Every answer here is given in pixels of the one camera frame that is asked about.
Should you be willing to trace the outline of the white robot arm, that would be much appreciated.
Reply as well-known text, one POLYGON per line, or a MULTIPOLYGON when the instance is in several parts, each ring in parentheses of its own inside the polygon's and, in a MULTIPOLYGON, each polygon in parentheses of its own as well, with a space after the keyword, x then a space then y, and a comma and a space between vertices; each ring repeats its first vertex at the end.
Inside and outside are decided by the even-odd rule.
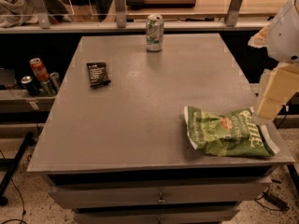
POLYGON ((288 0, 248 45, 266 48, 268 56, 278 61, 276 68, 263 71, 253 107, 253 120, 266 124, 299 91, 299 0, 288 0))

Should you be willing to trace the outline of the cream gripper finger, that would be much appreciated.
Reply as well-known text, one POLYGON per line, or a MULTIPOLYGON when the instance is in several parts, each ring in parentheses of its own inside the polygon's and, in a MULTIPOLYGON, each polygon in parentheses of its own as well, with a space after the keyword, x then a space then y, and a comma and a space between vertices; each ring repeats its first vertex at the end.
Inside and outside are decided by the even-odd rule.
POLYGON ((255 120, 273 120, 282 107, 299 91, 299 65, 279 63, 273 70, 261 75, 258 97, 255 101, 255 120))
POLYGON ((268 45, 268 31, 269 26, 266 25, 249 39, 248 45, 256 49, 266 48, 268 45))

